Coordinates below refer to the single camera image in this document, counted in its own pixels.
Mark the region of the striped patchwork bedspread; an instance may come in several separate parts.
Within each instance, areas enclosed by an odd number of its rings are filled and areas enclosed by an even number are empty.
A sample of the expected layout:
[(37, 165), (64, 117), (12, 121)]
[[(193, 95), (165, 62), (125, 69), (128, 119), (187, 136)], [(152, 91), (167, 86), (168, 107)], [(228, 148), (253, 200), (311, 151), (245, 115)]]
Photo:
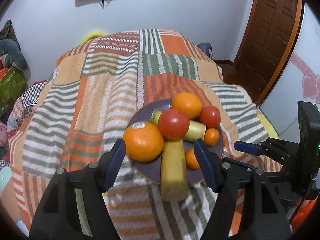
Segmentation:
[[(138, 109), (178, 93), (222, 111), (223, 157), (280, 171), (268, 157), (233, 148), (268, 135), (245, 91), (223, 82), (222, 69), (178, 31), (142, 29), (95, 38), (62, 55), (53, 77), (30, 87), (9, 120), (12, 182), (28, 230), (54, 172), (79, 170), (108, 152)], [(181, 202), (163, 202), (159, 187), (124, 158), (103, 194), (121, 239), (200, 239), (217, 195), (197, 184)]]

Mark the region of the yellow round object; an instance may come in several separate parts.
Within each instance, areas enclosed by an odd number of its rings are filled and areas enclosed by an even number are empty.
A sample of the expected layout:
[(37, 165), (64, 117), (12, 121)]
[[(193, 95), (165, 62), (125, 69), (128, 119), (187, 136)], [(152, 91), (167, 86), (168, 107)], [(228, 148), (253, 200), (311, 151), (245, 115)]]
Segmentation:
[(81, 44), (84, 44), (92, 39), (95, 39), (97, 37), (103, 37), (103, 36), (106, 36), (106, 33), (103, 33), (101, 31), (93, 31), (93, 32), (90, 32), (89, 34), (87, 34), (81, 41)]

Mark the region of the brown wooden door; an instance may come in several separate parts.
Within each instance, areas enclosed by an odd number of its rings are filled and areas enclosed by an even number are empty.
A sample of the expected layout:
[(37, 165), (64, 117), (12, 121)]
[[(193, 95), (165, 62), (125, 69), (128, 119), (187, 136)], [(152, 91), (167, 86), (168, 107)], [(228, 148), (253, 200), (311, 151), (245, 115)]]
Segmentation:
[(271, 91), (295, 45), (303, 0), (253, 0), (234, 66), (252, 101), (261, 104)]

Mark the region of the purple ceramic plate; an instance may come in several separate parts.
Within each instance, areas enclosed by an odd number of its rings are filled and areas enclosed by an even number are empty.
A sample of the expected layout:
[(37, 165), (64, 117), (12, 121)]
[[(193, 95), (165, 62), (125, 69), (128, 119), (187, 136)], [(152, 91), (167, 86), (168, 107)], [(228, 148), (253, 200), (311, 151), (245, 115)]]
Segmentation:
[[(137, 122), (147, 122), (150, 121), (152, 114), (155, 112), (162, 112), (168, 108), (170, 108), (170, 100), (162, 99), (155, 102), (152, 102), (140, 110), (138, 110), (131, 120), (128, 123), (128, 126), (132, 126)], [(162, 166), (162, 157), (164, 154), (169, 153), (179, 153), (183, 158), (184, 154), (187, 150), (193, 148), (194, 143), (186, 140), (179, 141), (166, 141), (164, 144), (163, 151), (157, 156), (157, 158), (153, 159), (148, 163), (141, 163), (137, 161), (131, 161), (133, 168), (145, 177), (147, 180), (154, 184), (159, 184), (161, 182), (161, 172), (164, 171), (164, 167)], [(204, 177), (200, 169), (190, 170), (188, 168), (185, 169), (186, 179), (189, 185), (196, 185), (198, 183), (204, 182)]]

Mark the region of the grey plush toy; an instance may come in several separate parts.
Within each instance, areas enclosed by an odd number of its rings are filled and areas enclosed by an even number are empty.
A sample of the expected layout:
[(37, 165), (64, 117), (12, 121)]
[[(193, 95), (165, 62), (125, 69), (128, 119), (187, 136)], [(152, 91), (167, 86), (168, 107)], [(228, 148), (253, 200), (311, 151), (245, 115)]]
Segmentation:
[(1, 40), (1, 52), (10, 58), (9, 61), (5, 60), (6, 63), (12, 63), (15, 68), (21, 71), (27, 69), (28, 63), (14, 40), (9, 38)]

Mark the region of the white wardrobe sliding door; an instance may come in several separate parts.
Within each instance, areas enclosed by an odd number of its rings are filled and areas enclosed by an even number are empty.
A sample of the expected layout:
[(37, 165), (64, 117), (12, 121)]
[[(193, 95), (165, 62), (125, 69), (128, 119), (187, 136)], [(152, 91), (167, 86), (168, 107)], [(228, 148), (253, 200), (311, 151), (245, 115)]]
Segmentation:
[(298, 101), (319, 107), (319, 21), (308, 3), (304, 4), (302, 25), (290, 58), (259, 107), (270, 137), (298, 141)]

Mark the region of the blue backpack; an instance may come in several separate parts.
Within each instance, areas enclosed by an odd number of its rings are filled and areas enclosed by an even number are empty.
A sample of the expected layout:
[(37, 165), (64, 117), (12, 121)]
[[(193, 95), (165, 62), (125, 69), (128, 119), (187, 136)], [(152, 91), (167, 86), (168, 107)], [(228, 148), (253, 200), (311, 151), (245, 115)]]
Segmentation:
[(201, 44), (198, 44), (197, 47), (206, 54), (211, 60), (213, 59), (213, 49), (212, 45), (208, 42), (203, 42)]

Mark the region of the large orange with sticker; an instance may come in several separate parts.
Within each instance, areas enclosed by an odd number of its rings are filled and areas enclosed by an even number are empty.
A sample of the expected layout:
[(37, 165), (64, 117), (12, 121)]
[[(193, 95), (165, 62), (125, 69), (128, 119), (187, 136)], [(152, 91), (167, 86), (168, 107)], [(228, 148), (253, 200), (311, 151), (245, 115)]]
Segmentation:
[(154, 124), (139, 121), (130, 125), (124, 132), (127, 156), (135, 162), (149, 163), (162, 152), (164, 139)]

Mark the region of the green storage box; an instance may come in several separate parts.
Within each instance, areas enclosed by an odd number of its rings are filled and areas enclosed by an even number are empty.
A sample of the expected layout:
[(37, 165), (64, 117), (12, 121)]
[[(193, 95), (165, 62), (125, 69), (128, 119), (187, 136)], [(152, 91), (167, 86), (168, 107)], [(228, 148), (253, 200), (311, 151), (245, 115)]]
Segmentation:
[(14, 67), (9, 68), (1, 79), (1, 112), (5, 112), (14, 104), (26, 85), (23, 74)]

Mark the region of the red tomato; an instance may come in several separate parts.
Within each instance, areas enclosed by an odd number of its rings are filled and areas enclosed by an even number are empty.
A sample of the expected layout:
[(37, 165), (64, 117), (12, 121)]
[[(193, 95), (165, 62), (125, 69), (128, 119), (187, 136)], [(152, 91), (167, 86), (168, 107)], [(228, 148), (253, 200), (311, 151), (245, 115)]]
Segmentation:
[(199, 122), (207, 128), (218, 128), (221, 122), (219, 110), (214, 106), (205, 107), (199, 115)]
[(189, 118), (182, 111), (169, 108), (161, 113), (157, 126), (165, 139), (180, 140), (184, 138), (189, 129)]

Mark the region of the small tangerine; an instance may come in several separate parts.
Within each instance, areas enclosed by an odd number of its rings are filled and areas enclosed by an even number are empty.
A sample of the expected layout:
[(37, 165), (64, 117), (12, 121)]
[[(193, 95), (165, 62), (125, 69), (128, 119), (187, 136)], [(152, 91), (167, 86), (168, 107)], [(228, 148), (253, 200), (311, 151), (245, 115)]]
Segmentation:
[(190, 170), (197, 170), (200, 168), (193, 148), (190, 148), (185, 152), (185, 163), (186, 167)]
[(204, 134), (203, 141), (208, 147), (212, 147), (218, 142), (219, 139), (220, 139), (220, 135), (218, 130), (215, 128), (209, 128), (206, 130)]

